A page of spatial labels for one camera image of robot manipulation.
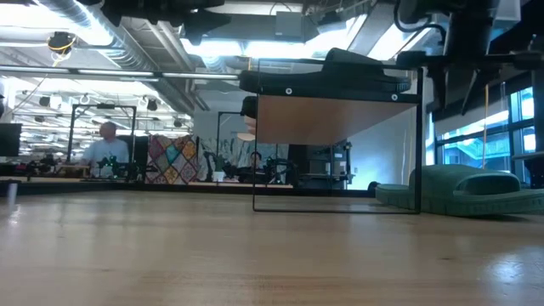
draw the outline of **black pole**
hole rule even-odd
[[[134,136],[134,129],[136,128],[136,106],[130,106],[133,110],[133,129],[130,131],[130,137],[133,139],[133,155],[130,156],[130,163],[134,162],[134,151],[136,150],[136,137]]]
[[[414,208],[416,213],[420,213],[422,210],[423,68],[417,70],[417,95],[419,101],[416,107],[416,188]]]
[[[544,50],[544,35],[540,35],[533,40],[531,49]],[[533,70],[531,76],[535,103],[536,152],[540,152],[544,150],[544,69]]]
[[[219,158],[219,132],[221,130],[221,116],[223,115],[223,112],[222,111],[219,111],[218,112],[218,131],[217,131],[217,139],[215,140],[215,158],[216,158],[216,161],[215,163],[217,163],[217,159]]]
[[[76,123],[76,109],[78,105],[73,105],[71,107],[71,120],[70,120],[70,137],[68,138],[68,152],[66,153],[66,162],[71,160],[71,146],[72,141],[74,140],[74,125]]]

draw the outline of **cable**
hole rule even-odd
[[[71,47],[76,42],[76,39],[77,39],[77,36],[75,36],[74,39],[71,40],[71,42],[69,42],[68,44],[66,44],[66,45],[64,45],[62,47],[51,47],[51,46],[49,46],[49,41],[51,40],[51,37],[48,38],[47,42],[48,42],[49,50],[51,50],[51,51],[63,51],[63,53],[64,53],[69,47]]]
[[[393,11],[393,15],[394,15],[393,21],[394,21],[394,24],[397,26],[397,28],[399,28],[399,30],[401,30],[404,33],[412,33],[412,32],[421,31],[427,28],[434,28],[440,32],[440,36],[442,37],[442,41],[440,42],[440,44],[441,45],[445,44],[445,36],[446,36],[445,28],[442,25],[431,24],[431,21],[433,18],[432,15],[429,15],[427,17],[427,21],[425,21],[424,25],[416,26],[414,28],[407,28],[407,27],[404,27],[402,24],[400,24],[400,20],[399,20],[400,1],[401,0],[397,0],[397,2],[394,5],[394,11]]]
[[[287,5],[287,4],[285,4],[285,3],[281,2],[281,1],[278,1],[278,2],[275,2],[274,5],[272,5],[272,8],[270,8],[269,15],[272,15],[272,10],[274,10],[275,6],[276,6],[278,3],[279,3],[279,4],[282,4],[282,5],[285,6],[287,9],[289,9],[289,12],[292,12],[292,9],[289,8],[289,5]]]
[[[485,169],[485,144],[487,143],[487,110],[490,106],[490,86],[485,85],[485,119],[484,119],[484,149],[482,153],[482,169]]]
[[[64,53],[66,51],[66,48],[62,51],[62,54],[60,56],[63,56]],[[54,63],[53,63],[53,67],[56,67],[59,62],[62,61],[62,60],[59,60],[57,59]],[[28,103],[28,101],[30,100],[30,98],[32,98],[32,96],[36,93],[36,91],[40,88],[40,86],[42,86],[43,82],[45,82],[45,80],[48,78],[49,74],[46,74],[43,79],[34,87],[34,89],[32,89],[32,91],[22,100],[20,101],[20,103],[18,103],[11,111],[7,112],[6,114],[9,115],[9,114],[13,114],[15,113],[16,111],[20,110],[23,106],[26,105],[26,103]]]

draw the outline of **hanging light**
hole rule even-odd
[[[147,110],[148,111],[156,111],[158,109],[158,105],[156,103],[156,99],[148,99],[147,100]]]

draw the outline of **window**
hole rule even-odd
[[[534,153],[536,150],[535,127],[521,130],[524,153]]]
[[[526,88],[512,93],[512,119],[514,122],[535,117],[535,101],[533,100],[533,88]]]
[[[444,164],[462,164],[482,167],[483,138],[466,139],[443,147]],[[485,168],[510,171],[510,139],[508,133],[489,135],[485,144]]]
[[[487,117],[487,128],[500,127],[508,124],[508,110],[503,110],[495,115]],[[458,128],[454,131],[442,135],[443,140],[450,139],[456,136],[470,135],[471,133],[482,132],[485,127],[485,119],[469,124],[465,127]]]

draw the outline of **white wall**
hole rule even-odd
[[[416,92],[416,83],[410,93]],[[422,164],[434,163],[434,127],[426,115],[425,104],[433,100],[433,84],[423,83]],[[366,190],[368,184],[408,184],[416,166],[416,108],[407,110],[348,139],[352,145],[351,171],[355,174],[351,190]]]

